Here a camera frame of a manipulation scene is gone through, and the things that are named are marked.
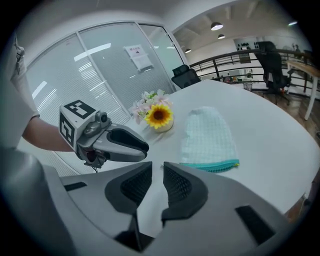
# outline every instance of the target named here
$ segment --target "sunflower center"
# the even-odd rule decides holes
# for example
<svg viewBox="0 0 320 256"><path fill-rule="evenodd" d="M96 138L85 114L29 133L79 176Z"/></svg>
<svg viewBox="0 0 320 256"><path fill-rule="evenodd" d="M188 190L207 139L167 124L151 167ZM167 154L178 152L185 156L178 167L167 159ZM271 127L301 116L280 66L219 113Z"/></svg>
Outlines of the sunflower center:
<svg viewBox="0 0 320 256"><path fill-rule="evenodd" d="M155 111L154 113L153 113L153 117L154 117L154 119L156 119L156 120L162 120L163 118L164 118L164 113L162 112L162 111Z"/></svg>

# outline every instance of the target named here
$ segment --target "wooden floor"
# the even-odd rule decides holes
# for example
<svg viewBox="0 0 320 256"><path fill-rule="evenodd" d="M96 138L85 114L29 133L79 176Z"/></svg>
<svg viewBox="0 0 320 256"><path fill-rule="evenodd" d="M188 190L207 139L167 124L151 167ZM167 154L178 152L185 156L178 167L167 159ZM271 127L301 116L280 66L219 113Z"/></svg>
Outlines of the wooden floor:
<svg viewBox="0 0 320 256"><path fill-rule="evenodd" d="M254 92L255 94L262 96L262 92ZM279 108L286 111L289 115L291 115L295 120L297 120L314 138L314 140L318 143L320 146L320 139L317 137L316 133L317 131L320 131L320 101L315 101L310 117L306 121L304 119L304 116L306 114L309 100L310 98L307 97L300 97L300 96L293 96L293 95L287 95L287 98L290 100L290 104L287 105L287 101L284 99L277 99L277 105ZM275 96L274 95L265 95L265 99L269 100L270 102L275 102ZM318 171L316 177L314 178L312 182L312 187L309 195L309 200L312 201L312 199L315 196L315 193L318 190L320 184L320 171ZM285 216L288 218L290 222L294 222L298 219L299 215L305 211L308 206L305 206L306 203L309 201L306 200L303 196L296 202L296 204L285 214Z"/></svg>

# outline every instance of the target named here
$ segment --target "light blue towel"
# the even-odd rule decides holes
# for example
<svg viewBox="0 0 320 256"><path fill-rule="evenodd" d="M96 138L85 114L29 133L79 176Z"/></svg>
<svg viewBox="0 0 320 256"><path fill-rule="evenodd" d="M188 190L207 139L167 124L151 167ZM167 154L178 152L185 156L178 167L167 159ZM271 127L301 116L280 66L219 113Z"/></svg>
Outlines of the light blue towel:
<svg viewBox="0 0 320 256"><path fill-rule="evenodd" d="M230 129L215 108L192 110L185 125L180 164L213 173L240 164Z"/></svg>

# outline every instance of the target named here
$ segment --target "black office chair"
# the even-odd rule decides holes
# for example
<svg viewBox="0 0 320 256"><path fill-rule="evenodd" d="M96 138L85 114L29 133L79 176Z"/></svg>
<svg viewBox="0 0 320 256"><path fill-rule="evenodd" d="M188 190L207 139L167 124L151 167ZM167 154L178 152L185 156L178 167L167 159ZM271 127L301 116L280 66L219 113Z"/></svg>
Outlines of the black office chair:
<svg viewBox="0 0 320 256"><path fill-rule="evenodd" d="M290 104L290 100L285 97L281 89L289 87L291 82L291 75L294 72L290 70L288 72L289 77L282 73L282 60L278 52L275 52L275 45L270 41L257 42L261 52L255 53L256 58L260 62L264 74L263 81L268 88L267 92L263 93L262 97L268 94L274 94L275 104L278 104L277 95L287 101L287 105Z"/></svg>
<svg viewBox="0 0 320 256"><path fill-rule="evenodd" d="M201 81L196 71L190 68L188 65L181 65L173 69L172 71L174 77L172 77L171 80L181 89Z"/></svg>

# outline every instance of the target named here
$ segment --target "sunflower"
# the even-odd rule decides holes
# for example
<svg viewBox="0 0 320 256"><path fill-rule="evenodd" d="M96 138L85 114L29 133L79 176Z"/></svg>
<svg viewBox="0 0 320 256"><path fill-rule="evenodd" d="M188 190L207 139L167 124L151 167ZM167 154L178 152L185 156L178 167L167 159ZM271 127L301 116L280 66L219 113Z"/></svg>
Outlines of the sunflower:
<svg viewBox="0 0 320 256"><path fill-rule="evenodd" d="M144 118L148 125L158 129L173 120L173 112L165 105L152 105Z"/></svg>

